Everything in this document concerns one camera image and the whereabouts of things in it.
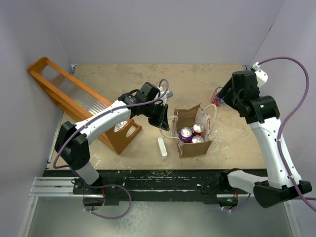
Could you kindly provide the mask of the canvas bag with cat print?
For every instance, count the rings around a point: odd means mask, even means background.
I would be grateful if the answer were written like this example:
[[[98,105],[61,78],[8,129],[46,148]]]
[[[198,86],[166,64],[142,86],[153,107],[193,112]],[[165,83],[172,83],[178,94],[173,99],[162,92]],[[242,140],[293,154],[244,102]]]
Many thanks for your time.
[[[212,144],[211,132],[217,118],[217,106],[210,104],[205,108],[196,105],[190,109],[175,109],[171,134],[160,130],[164,138],[174,140],[179,158],[198,157],[207,154]]]

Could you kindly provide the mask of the purple soda can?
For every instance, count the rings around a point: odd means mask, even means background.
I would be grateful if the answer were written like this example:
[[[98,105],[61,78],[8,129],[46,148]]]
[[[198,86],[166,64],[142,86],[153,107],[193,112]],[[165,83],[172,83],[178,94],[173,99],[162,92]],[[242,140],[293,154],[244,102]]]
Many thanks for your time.
[[[179,139],[184,143],[191,143],[193,137],[192,129],[189,127],[183,127],[179,131]]]

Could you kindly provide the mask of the red cola can back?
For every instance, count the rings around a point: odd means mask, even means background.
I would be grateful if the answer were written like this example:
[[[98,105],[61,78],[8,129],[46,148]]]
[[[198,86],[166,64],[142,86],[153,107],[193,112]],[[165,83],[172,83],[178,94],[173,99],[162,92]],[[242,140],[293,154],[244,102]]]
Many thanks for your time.
[[[192,126],[192,133],[194,136],[202,136],[204,133],[204,126],[201,123],[194,123]]]

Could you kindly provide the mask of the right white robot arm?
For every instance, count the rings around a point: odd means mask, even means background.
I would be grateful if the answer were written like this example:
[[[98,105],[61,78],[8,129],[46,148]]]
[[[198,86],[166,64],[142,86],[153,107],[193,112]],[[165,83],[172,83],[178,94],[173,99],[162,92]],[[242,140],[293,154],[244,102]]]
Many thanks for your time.
[[[312,185],[298,174],[282,139],[276,101],[272,96],[260,96],[259,80],[258,72],[234,72],[217,96],[245,118],[259,143],[267,176],[233,168],[221,173],[219,186],[225,193],[240,189],[252,194],[261,207],[268,208],[311,192]]]

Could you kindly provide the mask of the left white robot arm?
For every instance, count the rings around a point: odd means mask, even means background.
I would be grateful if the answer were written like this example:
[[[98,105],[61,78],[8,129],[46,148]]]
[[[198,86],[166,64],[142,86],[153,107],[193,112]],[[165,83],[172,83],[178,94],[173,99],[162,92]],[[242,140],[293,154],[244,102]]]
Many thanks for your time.
[[[139,115],[146,116],[150,125],[169,131],[167,100],[172,95],[168,88],[146,82],[140,89],[122,94],[112,105],[90,118],[75,124],[63,123],[54,147],[57,157],[82,179],[86,190],[91,194],[99,192],[102,182],[90,162],[90,144],[117,124]]]

